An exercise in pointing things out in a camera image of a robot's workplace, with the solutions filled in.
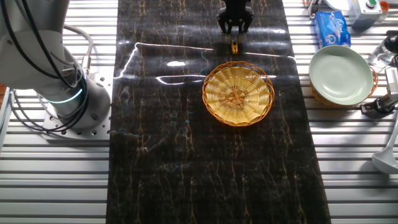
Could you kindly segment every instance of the black cable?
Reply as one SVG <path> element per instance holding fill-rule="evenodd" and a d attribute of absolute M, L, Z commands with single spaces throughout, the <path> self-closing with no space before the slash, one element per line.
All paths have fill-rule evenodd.
<path fill-rule="evenodd" d="M 54 61 L 52 60 L 52 57 L 50 55 L 50 53 L 48 52 L 47 48 L 44 45 L 44 42 L 39 34 L 39 30 L 37 29 L 37 26 L 35 24 L 35 21 L 33 19 L 32 13 L 30 12 L 29 6 L 27 5 L 27 1 L 26 0 L 22 0 L 22 4 L 24 5 L 24 9 L 26 12 L 26 16 L 29 19 L 29 22 L 32 26 L 32 31 L 36 36 L 37 41 L 39 42 L 40 47 L 43 50 L 43 53 L 45 54 L 45 57 L 47 58 L 47 60 L 49 61 L 49 63 L 51 64 L 51 67 L 54 69 L 55 73 L 58 75 L 59 79 L 61 79 L 61 81 L 69 88 L 75 88 L 77 86 L 77 82 L 73 85 L 69 84 L 66 79 L 62 76 L 62 74 L 60 73 L 60 71 L 58 70 L 57 66 L 55 65 Z"/>
<path fill-rule="evenodd" d="M 19 45 L 19 42 L 17 40 L 17 37 L 15 36 L 14 31 L 12 30 L 11 27 L 11 23 L 10 20 L 8 18 L 8 13 L 7 13 L 7 8 L 6 8 L 6 2 L 5 1 L 0 1 L 1 3 L 1 10 L 2 10 L 2 15 L 4 18 L 4 22 L 6 24 L 7 27 L 7 31 L 10 34 L 10 37 L 12 39 L 12 41 L 14 42 L 15 47 L 17 48 L 18 52 L 21 54 L 21 56 L 26 60 L 26 62 L 28 62 L 32 67 L 34 67 L 37 71 L 43 73 L 44 75 L 50 77 L 50 78 L 58 78 L 58 76 L 56 75 L 52 75 L 48 72 L 46 72 L 45 70 L 41 69 L 39 66 L 37 66 L 23 51 L 23 49 L 21 48 L 21 46 Z"/>
<path fill-rule="evenodd" d="M 16 95 L 16 93 L 15 93 L 15 90 L 14 90 L 14 96 L 15 96 L 15 101 L 16 101 L 16 103 L 17 103 L 17 106 L 18 106 L 19 110 L 20 110 L 21 113 L 26 117 L 26 119 L 27 119 L 29 122 L 31 122 L 33 125 L 35 125 L 36 127 L 29 126 L 27 123 L 25 123 L 25 122 L 21 119 L 21 117 L 19 117 L 19 115 L 16 113 L 16 111 L 15 111 L 13 105 L 12 105 L 11 96 L 9 96 L 9 103 L 10 103 L 10 106 L 11 106 L 11 110 L 12 110 L 12 112 L 14 113 L 15 117 L 18 119 L 18 121 L 21 122 L 23 125 L 27 126 L 27 127 L 30 128 L 30 129 L 33 129 L 33 130 L 36 130 L 36 131 L 46 131 L 47 133 L 66 131 L 66 130 L 72 128 L 74 125 L 76 125 L 77 122 L 79 122 L 79 120 L 83 117 L 83 115 L 84 115 L 84 113 L 85 113 L 85 111 L 86 111 L 86 109 L 87 109 L 87 107 L 88 107 L 88 91 L 87 91 L 88 89 L 87 89 L 87 85 L 86 85 L 85 81 L 83 81 L 83 85 L 84 85 L 84 91 L 83 91 L 83 93 L 86 93 L 86 94 L 85 94 L 84 100 L 82 101 L 81 106 L 84 105 L 84 108 L 83 108 L 82 110 L 80 110 L 80 113 L 77 113 L 71 120 L 69 120 L 68 122 L 66 122 L 65 124 L 63 124 L 63 125 L 61 125 L 61 126 L 59 126 L 59 127 L 57 127 L 57 128 L 47 129 L 47 128 L 45 128 L 45 127 L 43 127 L 43 126 L 41 126 L 41 125 L 35 123 L 34 121 L 32 121 L 32 120 L 28 117 L 28 115 L 25 113 L 25 111 L 22 109 L 22 106 L 21 106 L 21 104 L 20 104 L 20 102 L 19 102 L 19 100 L 18 100 L 18 98 L 17 98 L 17 95 Z"/>

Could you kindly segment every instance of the black marble surface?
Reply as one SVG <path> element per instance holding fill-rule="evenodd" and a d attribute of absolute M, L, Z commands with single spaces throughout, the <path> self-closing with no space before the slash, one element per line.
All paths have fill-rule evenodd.
<path fill-rule="evenodd" d="M 106 223 L 330 223 L 281 0 L 232 56 L 220 0 L 119 1 Z M 261 122 L 227 126 L 203 80 L 243 60 L 272 80 Z"/>

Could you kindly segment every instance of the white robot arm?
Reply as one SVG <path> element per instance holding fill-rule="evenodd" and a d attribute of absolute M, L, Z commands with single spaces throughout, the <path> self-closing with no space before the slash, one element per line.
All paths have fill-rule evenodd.
<path fill-rule="evenodd" d="M 62 43 L 68 4 L 67 0 L 0 1 L 0 83 L 34 89 L 64 124 L 50 130 L 36 127 L 40 131 L 90 128 L 105 118 L 111 104 L 104 87 L 88 77 L 88 70 Z M 90 58 L 83 61 L 89 64 Z"/>

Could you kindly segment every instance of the mounting plate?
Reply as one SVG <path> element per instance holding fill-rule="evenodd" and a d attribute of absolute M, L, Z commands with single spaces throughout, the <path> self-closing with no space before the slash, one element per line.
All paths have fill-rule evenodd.
<path fill-rule="evenodd" d="M 55 114 L 52 105 L 49 104 L 47 109 Z M 111 108 L 109 107 L 108 115 L 105 119 L 97 126 L 94 126 L 89 129 L 69 129 L 65 132 L 56 132 L 56 133 L 42 133 L 42 136 L 46 140 L 67 140 L 67 139 L 76 139 L 76 140 L 109 140 L 109 131 L 111 129 Z M 45 128 L 56 128 L 61 126 L 61 121 L 57 119 L 51 118 L 51 116 L 46 113 L 44 119 L 44 127 Z"/>
<path fill-rule="evenodd" d="M 94 82 L 102 84 L 106 91 L 108 92 L 109 96 L 112 98 L 112 84 L 113 78 L 105 78 L 105 75 L 101 74 L 99 70 L 92 71 L 88 75 L 90 79 Z M 52 113 L 55 114 L 54 108 L 49 103 L 47 109 Z M 44 127 L 45 128 L 56 128 L 57 125 L 61 126 L 62 123 L 57 119 L 50 119 L 50 115 L 48 113 L 45 114 L 44 119 Z M 60 132 L 47 134 L 45 132 L 42 133 L 42 137 L 49 141 L 65 141 L 65 140 L 107 140 L 109 141 L 109 132 L 111 129 L 111 107 L 109 107 L 108 115 L 105 119 L 97 126 L 94 126 L 90 129 L 69 129 L 66 131 L 65 134 Z"/>

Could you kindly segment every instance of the wicker basket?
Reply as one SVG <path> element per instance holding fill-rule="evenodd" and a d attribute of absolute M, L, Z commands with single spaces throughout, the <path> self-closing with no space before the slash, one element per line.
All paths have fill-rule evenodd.
<path fill-rule="evenodd" d="M 230 126 L 259 122 L 271 109 L 274 97 L 267 74 L 247 62 L 222 64 L 203 84 L 203 102 L 207 110 Z"/>
<path fill-rule="evenodd" d="M 374 93 L 374 91 L 376 90 L 378 84 L 379 84 L 379 76 L 377 75 L 377 73 L 374 71 L 374 69 L 372 67 L 370 67 L 372 73 L 373 73 L 373 87 L 372 87 L 372 91 L 369 94 L 368 98 L 370 96 L 372 96 L 372 94 Z M 310 83 L 310 87 L 311 87 L 311 92 L 312 95 L 315 97 L 316 100 L 322 102 L 324 105 L 327 106 L 334 106 L 334 107 L 354 107 L 355 105 L 349 105 L 349 106 L 344 106 L 344 105 L 338 105 L 336 103 L 332 103 L 328 100 L 326 100 L 324 97 L 322 97 L 321 95 L 319 95 L 319 93 L 314 89 L 314 87 L 312 86 L 312 83 Z"/>

